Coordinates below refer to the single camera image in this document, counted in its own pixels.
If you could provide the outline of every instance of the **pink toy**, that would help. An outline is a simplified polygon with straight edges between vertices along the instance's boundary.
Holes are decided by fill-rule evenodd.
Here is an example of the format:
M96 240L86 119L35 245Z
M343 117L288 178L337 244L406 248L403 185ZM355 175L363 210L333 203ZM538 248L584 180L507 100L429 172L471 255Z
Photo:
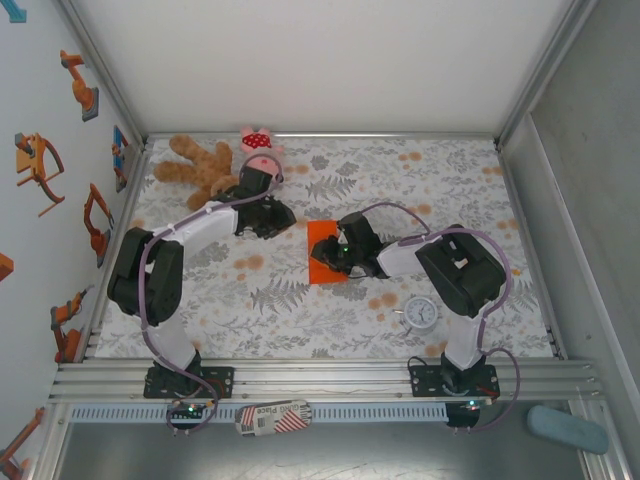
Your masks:
M269 158L275 157L280 164L282 164L282 154L284 153L284 147L272 147L271 146L271 132L266 128L261 128L257 132L253 131L251 127L244 127L240 130L242 135L242 144L240 148L247 153L249 160L247 165L257 170L270 173L273 178L278 174L278 166Z

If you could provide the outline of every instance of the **orange block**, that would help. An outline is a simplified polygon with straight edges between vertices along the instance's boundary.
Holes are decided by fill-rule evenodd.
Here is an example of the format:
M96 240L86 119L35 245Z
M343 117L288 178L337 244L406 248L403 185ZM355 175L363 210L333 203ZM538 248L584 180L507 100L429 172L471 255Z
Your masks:
M324 263L311 258L313 246L329 236L338 236L338 222L335 220L316 220L307 224L307 249L309 254L309 283L343 283L349 280L344 273L334 272Z
M13 260L0 253L0 282L13 272Z

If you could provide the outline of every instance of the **metal floor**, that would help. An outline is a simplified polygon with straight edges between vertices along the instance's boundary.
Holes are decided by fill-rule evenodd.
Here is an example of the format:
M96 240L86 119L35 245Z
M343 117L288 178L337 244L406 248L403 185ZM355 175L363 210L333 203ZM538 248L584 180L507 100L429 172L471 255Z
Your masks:
M64 480L433 480L584 478L576 450L531 436L519 403L493 431L454 436L442 424L312 425L242 438L215 425L173 438L164 425L72 426Z

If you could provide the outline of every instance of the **floral tablecloth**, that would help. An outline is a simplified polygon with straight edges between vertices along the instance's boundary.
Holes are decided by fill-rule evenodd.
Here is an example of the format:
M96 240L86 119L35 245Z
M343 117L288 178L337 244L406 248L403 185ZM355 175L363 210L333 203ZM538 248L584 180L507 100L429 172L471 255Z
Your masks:
M218 140L233 148L237 171L244 158L239 137L198 142L213 150ZM203 357L439 355L447 342L447 309L425 275L309 285L307 222L339 219L379 201L412 208L434 231L460 223L491 235L507 253L515 283L507 304L489 318L485 347L552 355L490 140L275 138L274 144L286 147L286 180L276 196L298 223L267 241L252 234L220 239L185 265L181 317ZM168 140L155 141L132 225L152 229L189 213L185 202L193 187L161 184L151 173L160 161L180 159ZM378 208L367 217L384 241L420 231L396 209ZM407 332L394 313L413 295L438 304L438 325L427 335ZM150 357L137 320L111 302L96 356Z

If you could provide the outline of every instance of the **blue object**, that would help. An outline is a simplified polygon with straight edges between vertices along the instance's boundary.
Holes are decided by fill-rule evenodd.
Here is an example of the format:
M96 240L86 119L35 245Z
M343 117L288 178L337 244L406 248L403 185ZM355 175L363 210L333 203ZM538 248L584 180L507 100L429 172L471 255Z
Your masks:
M527 425L538 437L586 452L604 455L609 449L609 436L597 423L541 405L529 410Z
M15 0L0 0L0 3L9 14L9 22L27 23L27 11L18 7Z
M128 145L126 138L122 135L122 132L118 128L117 125L113 126L113 144L118 147L120 150L120 155L113 154L113 166L119 168L120 170L124 169L124 154L122 153L122 149Z

